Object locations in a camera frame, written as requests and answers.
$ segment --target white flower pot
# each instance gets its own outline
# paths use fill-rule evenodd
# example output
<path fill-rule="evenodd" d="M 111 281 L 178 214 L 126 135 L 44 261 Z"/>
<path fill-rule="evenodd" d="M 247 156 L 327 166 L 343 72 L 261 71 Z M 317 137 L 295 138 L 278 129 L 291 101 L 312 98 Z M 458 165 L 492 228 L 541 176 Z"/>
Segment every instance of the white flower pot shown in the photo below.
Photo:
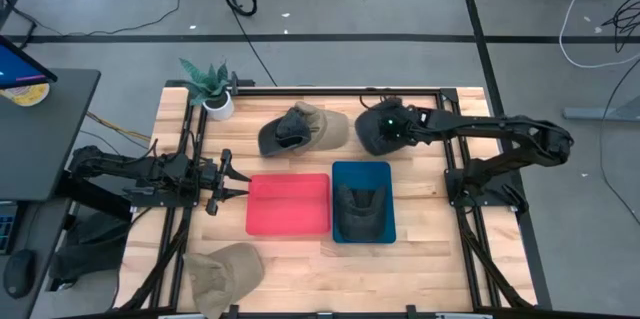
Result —
<path fill-rule="evenodd" d="M 231 118 L 233 115 L 233 100 L 231 100 L 231 94 L 229 92 L 225 92 L 227 94 L 227 102 L 221 106 L 220 108 L 210 108 L 207 106 L 207 102 L 202 103 L 207 112 L 209 112 L 209 116 L 213 118 L 213 120 L 227 120 Z"/>

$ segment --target green leaf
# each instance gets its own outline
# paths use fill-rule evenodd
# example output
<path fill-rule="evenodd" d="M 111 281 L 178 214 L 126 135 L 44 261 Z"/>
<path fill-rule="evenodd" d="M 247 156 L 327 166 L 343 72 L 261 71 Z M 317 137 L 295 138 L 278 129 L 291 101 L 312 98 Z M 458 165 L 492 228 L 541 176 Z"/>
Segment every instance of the green leaf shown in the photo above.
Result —
<path fill-rule="evenodd" d="M 183 87 L 189 90 L 191 95 L 198 95 L 202 92 L 209 92 L 208 88 L 204 84 L 194 83 L 188 80 L 177 80 L 178 83 L 182 84 Z"/>
<path fill-rule="evenodd" d="M 209 99 L 209 97 L 207 95 L 200 93 L 200 94 L 198 94 L 197 97 L 191 99 L 191 105 L 192 106 L 202 105 L 202 103 L 207 101 L 207 99 Z"/>
<path fill-rule="evenodd" d="M 222 64 L 220 69 L 218 69 L 218 81 L 222 82 L 223 80 L 229 79 L 229 72 L 227 71 L 227 63 Z"/>
<path fill-rule="evenodd" d="M 216 78 L 215 75 L 207 75 L 207 77 L 204 79 L 204 85 L 207 86 L 207 89 L 213 91 L 218 87 L 218 78 Z"/>
<path fill-rule="evenodd" d="M 209 64 L 209 76 L 210 77 L 216 76 L 216 70 L 214 69 L 213 64 Z"/>
<path fill-rule="evenodd" d="M 180 64 L 182 64 L 184 70 L 187 72 L 187 74 L 189 74 L 191 80 L 193 80 L 195 83 L 205 82 L 207 75 L 201 72 L 200 69 L 196 68 L 193 64 L 191 64 L 191 62 L 186 59 L 180 58 Z"/>
<path fill-rule="evenodd" d="M 213 96 L 218 96 L 220 94 L 222 94 L 222 92 L 224 90 L 227 89 L 227 85 L 229 85 L 229 81 L 228 80 L 223 80 L 220 82 L 220 86 L 216 88 L 216 90 L 213 91 Z"/>

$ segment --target computer monitor screen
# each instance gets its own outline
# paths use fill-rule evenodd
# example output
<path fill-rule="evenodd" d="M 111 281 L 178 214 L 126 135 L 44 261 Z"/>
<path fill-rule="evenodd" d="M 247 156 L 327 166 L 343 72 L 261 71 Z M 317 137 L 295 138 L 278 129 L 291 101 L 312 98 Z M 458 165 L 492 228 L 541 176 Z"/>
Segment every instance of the computer monitor screen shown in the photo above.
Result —
<path fill-rule="evenodd" d="M 0 89 L 55 80 L 53 73 L 0 36 Z"/>

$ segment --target keyboard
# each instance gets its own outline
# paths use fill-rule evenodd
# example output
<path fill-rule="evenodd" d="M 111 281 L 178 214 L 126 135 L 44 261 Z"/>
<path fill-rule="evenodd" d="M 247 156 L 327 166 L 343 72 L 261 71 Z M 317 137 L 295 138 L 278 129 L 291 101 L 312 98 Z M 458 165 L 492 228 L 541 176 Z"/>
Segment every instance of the keyboard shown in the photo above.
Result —
<path fill-rule="evenodd" d="M 11 254 L 13 239 L 18 235 L 20 209 L 16 202 L 0 202 L 0 255 Z"/>

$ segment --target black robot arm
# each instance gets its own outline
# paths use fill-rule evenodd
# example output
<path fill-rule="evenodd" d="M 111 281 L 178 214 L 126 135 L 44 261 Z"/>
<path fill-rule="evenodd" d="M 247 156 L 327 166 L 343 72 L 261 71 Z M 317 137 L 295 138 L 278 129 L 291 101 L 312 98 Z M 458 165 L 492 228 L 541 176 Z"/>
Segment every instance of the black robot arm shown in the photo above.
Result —
<path fill-rule="evenodd" d="M 247 194 L 224 187 L 225 176 L 250 181 L 233 169 L 231 158 L 231 151 L 224 149 L 218 166 L 211 159 L 194 163 L 182 153 L 130 158 L 87 146 L 73 152 L 69 171 L 75 180 L 103 174 L 136 180 L 135 187 L 125 188 L 124 192 L 131 205 L 137 207 L 192 207 L 200 200 L 199 189 L 212 190 L 206 210 L 216 215 L 219 201 Z"/>
<path fill-rule="evenodd" d="M 461 182 L 463 190 L 476 196 L 491 178 L 531 164 L 552 167 L 569 159 L 573 138 L 568 131 L 545 121 L 526 116 L 474 117 L 460 116 L 444 110 L 417 108 L 407 110 L 414 120 L 407 125 L 416 143 L 455 137 L 507 139 L 517 144 L 497 156 L 483 160 L 471 159 L 464 168 Z"/>
<path fill-rule="evenodd" d="M 448 187 L 455 187 L 458 189 L 455 192 L 466 196 L 481 195 L 485 184 L 500 174 L 531 164 L 545 167 L 563 164 L 569 158 L 573 145 L 573 139 L 566 130 L 551 122 L 526 116 L 461 116 L 445 110 L 411 105 L 404 107 L 397 98 L 381 103 L 379 108 L 372 108 L 378 112 L 369 113 L 368 118 L 378 118 L 376 126 L 383 141 L 394 150 L 403 145 L 430 144 L 456 137 L 506 139 L 516 143 L 515 148 L 508 148 L 492 158 L 471 159 L 464 169 L 455 171 L 453 183 L 448 183 Z"/>

